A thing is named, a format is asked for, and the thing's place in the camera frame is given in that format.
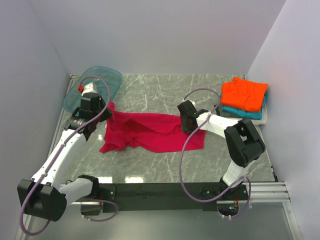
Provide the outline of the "magenta t-shirt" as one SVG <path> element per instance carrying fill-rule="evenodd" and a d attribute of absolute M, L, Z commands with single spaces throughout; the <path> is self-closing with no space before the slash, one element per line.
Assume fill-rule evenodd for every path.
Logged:
<path fill-rule="evenodd" d="M 163 113 L 135 113 L 116 110 L 109 102 L 111 118 L 106 120 L 101 153 L 141 147 L 153 153 L 180 152 L 189 133 L 182 130 L 180 117 Z"/>

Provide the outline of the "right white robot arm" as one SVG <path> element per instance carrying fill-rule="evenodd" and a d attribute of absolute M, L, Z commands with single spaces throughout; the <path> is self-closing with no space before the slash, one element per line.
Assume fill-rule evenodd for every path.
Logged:
<path fill-rule="evenodd" d="M 182 131 L 190 135 L 186 139 L 179 160 L 179 180 L 183 191 L 192 200 L 209 203 L 224 198 L 230 200 L 247 178 L 248 169 L 266 151 L 265 143 L 250 119 L 233 120 L 214 114 L 206 109 L 196 110 L 190 100 L 177 106 Z M 218 192 L 213 198 L 199 199 L 188 192 L 182 177 L 182 161 L 189 140 L 200 130 L 213 133 L 226 141 L 231 162 L 218 183 Z"/>

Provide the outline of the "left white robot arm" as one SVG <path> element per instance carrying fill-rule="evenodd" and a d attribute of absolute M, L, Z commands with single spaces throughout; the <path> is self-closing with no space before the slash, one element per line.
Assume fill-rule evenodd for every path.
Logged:
<path fill-rule="evenodd" d="M 98 123 L 111 116 L 111 110 L 98 93 L 81 96 L 80 106 L 72 113 L 46 162 L 30 180 L 23 179 L 18 184 L 21 215 L 56 222 L 73 202 L 81 198 L 94 201 L 100 196 L 99 180 L 94 176 L 80 175 L 65 186 L 61 186 L 61 182 L 71 161 L 87 143 Z"/>

